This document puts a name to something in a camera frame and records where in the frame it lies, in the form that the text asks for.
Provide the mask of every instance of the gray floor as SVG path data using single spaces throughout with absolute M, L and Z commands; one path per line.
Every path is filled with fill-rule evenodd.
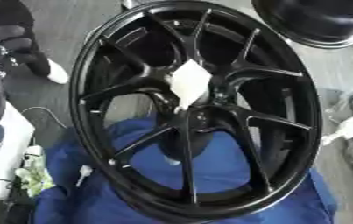
M 23 0 L 36 18 L 35 32 L 43 50 L 55 61 L 71 71 L 85 35 L 108 18 L 120 12 L 117 0 Z M 213 0 L 241 11 L 251 12 L 248 0 Z M 339 91 L 353 87 L 353 47 L 324 51 L 293 44 L 314 77 L 319 89 L 321 105 L 327 108 Z M 50 108 L 62 122 L 70 124 L 67 105 L 68 86 L 59 86 L 37 77 L 21 75 L 6 81 L 11 102 L 19 109 L 32 106 Z M 40 144 L 52 145 L 62 133 L 47 114 L 28 112 L 36 126 Z M 325 118 L 325 133 L 334 130 Z M 353 172 L 342 158 L 343 143 L 321 149 L 316 167 L 328 182 L 339 201 L 336 223 L 353 224 Z

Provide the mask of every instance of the blue cloth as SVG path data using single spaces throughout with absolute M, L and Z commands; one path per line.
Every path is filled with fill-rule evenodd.
M 127 120 L 109 128 L 117 148 L 134 141 L 153 127 L 153 120 Z M 159 223 L 142 215 L 120 200 L 104 176 L 98 172 L 81 187 L 75 184 L 82 165 L 92 165 L 74 136 L 46 151 L 46 165 L 57 186 L 37 197 L 34 224 Z M 169 165 L 156 144 L 140 151 L 131 161 L 148 178 L 160 184 L 181 188 L 180 166 Z M 234 140 L 222 132 L 214 134 L 205 151 L 194 159 L 194 175 L 200 193 L 217 192 L 246 183 L 249 166 Z M 288 197 L 259 213 L 213 223 L 240 224 L 329 224 L 336 203 L 321 176 L 311 170 L 306 180 Z

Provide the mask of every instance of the person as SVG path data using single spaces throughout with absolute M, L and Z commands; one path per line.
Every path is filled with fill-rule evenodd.
M 0 0 L 0 25 L 19 25 L 25 29 L 20 38 L 29 39 L 32 42 L 26 51 L 34 57 L 34 60 L 27 63 L 33 74 L 46 77 L 59 84 L 68 82 L 66 71 L 41 52 L 33 32 L 34 18 L 20 0 Z

